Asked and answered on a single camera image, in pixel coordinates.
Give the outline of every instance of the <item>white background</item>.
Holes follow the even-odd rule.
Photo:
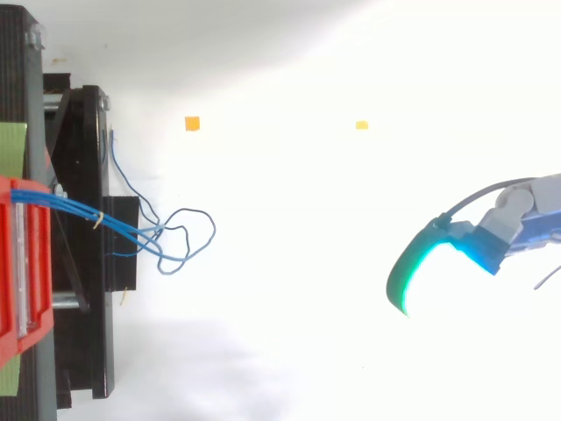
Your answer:
[[[45,71],[111,96],[118,158],[160,215],[218,224],[172,278],[139,257],[138,291],[114,297],[115,392],[76,393],[61,419],[561,418],[561,281],[531,290],[557,249],[513,260],[530,313],[424,324],[385,297],[430,218],[559,172],[557,2],[24,3]],[[186,222],[201,244],[204,220]]]

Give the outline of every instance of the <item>green tape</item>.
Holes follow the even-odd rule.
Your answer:
[[[15,356],[0,368],[0,396],[17,396],[21,357]]]
[[[0,122],[0,175],[21,178],[24,173],[26,123]],[[0,368],[0,396],[17,396],[21,357]]]
[[[0,122],[0,175],[22,177],[26,133],[27,123]]]

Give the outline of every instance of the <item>blue wire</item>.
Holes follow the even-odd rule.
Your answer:
[[[11,191],[11,200],[13,203],[27,203],[27,204],[37,204],[40,206],[46,206],[52,209],[56,209],[59,211],[64,211],[66,213],[71,213],[73,215],[76,215],[78,217],[81,218],[85,218],[89,221],[98,221],[101,217],[101,211],[96,210],[84,203],[80,203],[80,202],[76,202],[75,200],[72,199],[67,199],[67,198],[62,198],[62,197],[58,197],[55,195],[51,195],[51,194],[47,194],[47,193],[42,193],[42,192],[38,192],[38,191],[32,191],[32,190],[21,190],[21,189],[13,189]],[[159,271],[164,274],[164,275],[172,275],[174,273],[176,273],[178,270],[180,270],[187,261],[191,260],[193,257],[195,257],[196,255],[198,255],[202,250],[204,250],[206,247],[208,247],[211,243],[211,241],[214,239],[215,235],[216,235],[216,224],[214,223],[214,220],[212,219],[212,217],[207,213],[204,212],[202,210],[192,210],[192,209],[179,209],[176,212],[174,212],[168,219],[167,222],[169,222],[169,220],[171,218],[173,218],[177,213],[181,212],[181,211],[191,211],[191,212],[197,212],[197,213],[202,213],[205,216],[207,216],[209,218],[209,221],[212,223],[213,226],[213,233],[210,236],[209,240],[207,241],[207,243],[200,247],[198,250],[196,250],[193,254],[190,254],[190,247],[188,245],[188,251],[187,254],[185,255],[184,258],[178,258],[178,257],[174,257],[174,256],[169,256],[167,254],[163,253],[163,249],[160,246],[160,244],[158,243],[158,241],[154,238],[150,238],[148,237],[145,232],[146,230],[140,230],[139,228],[136,228],[134,226],[125,224],[124,222],[118,221],[117,219],[113,218],[110,215],[105,215],[103,214],[103,219],[101,221],[102,225],[105,225],[107,227],[109,227],[111,230],[121,234],[123,237],[127,238],[129,241],[131,241],[132,243],[136,244],[137,246],[140,247],[141,250],[146,250],[149,253],[152,253],[156,256],[158,256],[159,262],[158,262],[158,269]],[[188,231],[187,229],[183,226],[176,226],[176,227],[172,227],[172,228],[167,228],[169,230],[176,230],[176,229],[180,229],[182,228],[185,233],[186,233],[186,239],[188,241]],[[136,234],[137,236],[143,238],[146,240],[146,243],[143,244],[142,242],[138,241],[137,239],[135,239],[131,233]],[[158,251],[153,250],[152,248],[148,247],[147,244],[154,244]],[[173,271],[163,271],[163,269],[161,269],[161,262],[163,260],[170,260],[170,261],[177,261],[180,262],[181,265],[173,270]]]
[[[112,130],[110,132],[110,147],[111,147],[111,158],[113,158],[113,162],[115,163],[115,167],[117,167],[117,170],[120,173],[120,175],[123,177],[124,182],[126,182],[126,185],[129,186],[129,189],[131,189],[140,199],[145,201],[145,203],[148,205],[148,208],[150,208],[150,212],[156,217],[156,222],[152,221],[146,215],[146,213],[144,211],[144,208],[142,206],[142,202],[140,202],[140,204],[139,204],[140,213],[142,214],[144,219],[147,220],[152,225],[159,225],[160,224],[160,216],[156,213],[156,211],[152,207],[152,204],[150,203],[150,201],[148,199],[146,199],[142,194],[140,194],[140,192],[138,190],[136,190],[134,187],[132,187],[131,182],[129,181],[127,176],[124,174],[123,169],[121,168],[121,166],[117,162],[117,157],[115,156],[115,137],[114,137],[114,132]],[[158,230],[157,232],[154,233],[152,238],[153,239],[159,239],[163,232],[164,232],[163,229]],[[113,253],[113,255],[115,255],[117,257],[132,257],[132,256],[136,256],[138,253],[140,253],[140,249],[137,250],[135,253]]]
[[[130,242],[132,242],[133,244],[135,244],[138,247],[138,250],[136,251],[136,253],[127,253],[127,254],[125,254],[125,253],[113,253],[113,255],[119,256],[119,257],[132,257],[132,256],[140,253],[142,250],[146,250],[147,252],[158,256],[158,258],[159,258],[158,259],[158,270],[160,271],[161,274],[163,274],[163,275],[173,275],[173,274],[175,274],[176,272],[178,272],[179,270],[181,270],[183,268],[185,263],[187,263],[189,260],[193,259],[202,250],[207,248],[210,245],[210,243],[212,242],[212,240],[215,238],[215,236],[217,234],[217,226],[216,226],[214,220],[212,219],[212,216],[210,214],[208,214],[207,212],[203,211],[203,210],[181,208],[179,210],[176,210],[174,213],[172,213],[172,215],[170,215],[170,217],[166,220],[166,222],[164,224],[161,224],[160,223],[160,221],[161,221],[160,216],[156,213],[156,211],[152,207],[152,204],[150,203],[150,201],[148,201],[148,199],[146,199],[142,194],[140,194],[140,192],[138,192],[136,189],[134,189],[134,187],[132,187],[128,178],[124,174],[123,169],[118,164],[116,156],[115,156],[115,142],[114,142],[114,137],[113,137],[113,131],[111,131],[111,133],[110,133],[110,148],[111,148],[111,157],[112,157],[113,161],[115,162],[115,166],[117,167],[117,170],[119,171],[121,176],[123,176],[123,179],[126,182],[127,186],[136,195],[138,195],[138,197],[142,201],[144,201],[148,205],[148,208],[150,209],[151,213],[156,217],[156,222],[154,222],[153,220],[151,220],[146,215],[145,210],[142,206],[142,202],[139,205],[140,212],[141,212],[142,216],[149,223],[151,223],[153,225],[152,227],[145,228],[145,229],[139,229],[139,228],[136,228],[134,226],[130,226],[128,224],[125,224],[124,222],[118,221],[117,219],[111,217],[110,215],[103,214],[103,218],[101,220],[102,225],[107,226],[108,228],[110,228],[114,232],[117,232],[118,234],[122,235],[123,237],[125,237],[126,239],[128,239]],[[13,203],[36,204],[36,205],[39,205],[39,206],[45,206],[45,207],[48,207],[48,208],[56,209],[58,211],[64,211],[66,213],[70,213],[72,215],[76,215],[77,217],[85,218],[88,221],[93,221],[93,222],[98,221],[100,219],[100,216],[101,216],[101,211],[99,211],[97,209],[94,209],[94,208],[92,208],[92,207],[90,207],[90,206],[88,206],[84,203],[76,202],[75,200],[72,200],[72,199],[58,197],[58,196],[55,196],[55,195],[42,193],[42,192],[38,192],[38,191],[34,191],[34,190],[14,189],[14,190],[11,191],[11,200],[12,200]],[[185,227],[185,225],[178,225],[178,226],[174,226],[174,227],[168,226],[169,222],[176,215],[178,215],[179,213],[184,212],[184,211],[185,212],[194,212],[194,213],[202,214],[202,215],[206,216],[209,219],[210,223],[212,224],[212,230],[213,231],[212,231],[212,234],[211,234],[210,238],[207,240],[207,242],[203,246],[199,247],[193,253],[191,253],[191,245],[189,244],[189,233],[188,233],[188,229]],[[185,242],[187,244],[187,252],[185,253],[185,257],[179,258],[179,257],[174,257],[174,256],[164,254],[163,249],[158,242],[162,233],[164,232],[164,230],[174,231],[174,230],[180,230],[180,229],[185,232]],[[153,232],[153,235],[151,237],[149,237],[149,236],[146,235],[146,232]],[[138,239],[135,238],[132,234],[136,235],[137,237],[140,237],[140,238],[144,239],[146,242],[143,243],[141,241],[138,241]],[[154,245],[157,248],[157,250],[154,250],[153,248],[149,247],[148,245]],[[166,270],[162,269],[162,267],[161,267],[162,262],[164,260],[176,261],[176,262],[179,262],[181,264],[174,270],[166,271]]]
[[[152,214],[158,219],[158,224],[160,223],[160,217],[158,216],[158,214],[154,211],[152,204],[144,197],[142,196],[136,189],[134,189],[131,185],[131,183],[129,182],[129,180],[127,179],[126,175],[124,174],[123,169],[119,166],[118,162],[117,162],[117,158],[115,156],[115,137],[114,137],[114,132],[111,131],[110,132],[110,146],[111,146],[111,157],[113,158],[113,161],[115,162],[115,165],[117,167],[117,170],[119,171],[119,173],[121,174],[121,176],[123,176],[124,181],[126,182],[126,184],[129,186],[129,188],[136,193],[139,197],[141,197],[149,206],[150,211],[152,212]],[[149,222],[153,223],[154,222],[148,218],[146,216],[146,214],[144,213],[142,206],[140,206],[140,211],[142,212],[142,215],[145,217],[145,219],[147,219]],[[209,240],[207,241],[207,243],[205,243],[202,247],[200,247],[199,249],[197,249],[193,254],[191,254],[191,245],[189,244],[189,232],[187,230],[187,228],[185,227],[185,225],[179,225],[179,226],[175,226],[175,227],[169,227],[168,224],[169,222],[172,220],[172,218],[179,214],[180,212],[193,212],[193,213],[200,213],[203,214],[204,216],[206,216],[210,223],[212,224],[212,235],[210,236]],[[160,259],[158,261],[158,270],[160,271],[161,274],[163,275],[173,275],[177,272],[179,272],[183,266],[185,265],[185,263],[187,263],[188,260],[191,260],[193,257],[197,256],[202,250],[204,250],[205,248],[207,248],[210,243],[212,242],[212,240],[214,239],[214,237],[217,234],[217,226],[214,223],[214,220],[212,219],[212,216],[209,215],[207,212],[203,211],[203,210],[196,210],[196,209],[187,209],[187,208],[182,208],[179,210],[176,210],[174,213],[172,213],[172,215],[167,219],[166,223],[163,225],[163,229],[158,230],[154,233],[154,235],[152,236],[152,239],[158,240],[160,239],[162,233],[164,232],[164,230],[169,230],[169,231],[173,231],[173,230],[179,230],[182,229],[185,232],[185,244],[187,245],[187,252],[185,253],[185,258],[184,261],[181,263],[180,266],[178,266],[176,269],[172,270],[172,271],[165,271],[164,269],[162,269],[161,267],[161,263],[162,263],[162,259]],[[137,253],[139,253],[141,250],[138,250],[136,253],[128,253],[128,254],[123,254],[123,253],[113,253],[113,255],[118,256],[118,257],[132,257],[134,255],[136,255]]]
[[[66,213],[71,213],[71,214],[76,215],[78,217],[85,218],[89,221],[97,221],[97,220],[99,220],[100,215],[101,215],[101,212],[99,212],[98,210],[93,210],[93,208],[89,208],[89,206],[87,206],[87,205],[84,205],[82,203],[78,203],[80,206],[79,207],[74,207],[70,203],[70,202],[73,202],[70,199],[64,199],[64,198],[61,198],[61,197],[48,195],[46,193],[39,193],[39,192],[34,192],[34,191],[14,189],[11,193],[11,200],[14,203],[38,204],[38,205],[41,205],[41,206],[46,206],[46,207],[49,207],[51,209],[56,209],[58,211],[64,211]],[[84,210],[84,209],[80,209],[80,208],[89,208],[93,211]],[[161,259],[183,262],[182,258],[176,258],[176,257],[167,256],[167,255],[163,254],[163,250],[162,250],[160,244],[158,244],[157,241],[155,241],[155,240],[151,239],[150,237],[148,237],[147,235],[145,235],[138,228],[127,225],[127,224],[125,224],[121,221],[117,221],[115,218],[112,218],[110,216],[105,216],[105,215],[103,216],[102,224],[105,225],[105,226],[108,226],[113,231],[118,232],[119,234],[123,235],[128,240],[132,241],[133,243],[135,243],[139,247],[141,247],[141,249],[144,249],[144,250],[146,250],[146,251],[148,251],[152,254],[157,255]],[[158,251],[156,252],[152,248],[148,247],[146,244],[143,244],[143,243],[139,242],[137,239],[132,237],[129,232],[133,232],[133,233],[139,235],[140,237],[146,239],[146,241],[148,243],[154,244],[158,248]]]

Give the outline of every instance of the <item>orange small cube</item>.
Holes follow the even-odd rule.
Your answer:
[[[188,132],[196,132],[201,129],[201,119],[199,117],[185,117],[185,128]]]

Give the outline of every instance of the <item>screw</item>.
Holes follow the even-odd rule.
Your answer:
[[[101,95],[99,97],[99,109],[104,112],[111,110],[111,99],[108,96]]]
[[[25,34],[25,41],[28,46],[37,51],[43,49],[43,42],[41,41],[41,27],[39,24],[34,24],[31,28],[29,28],[29,31]]]

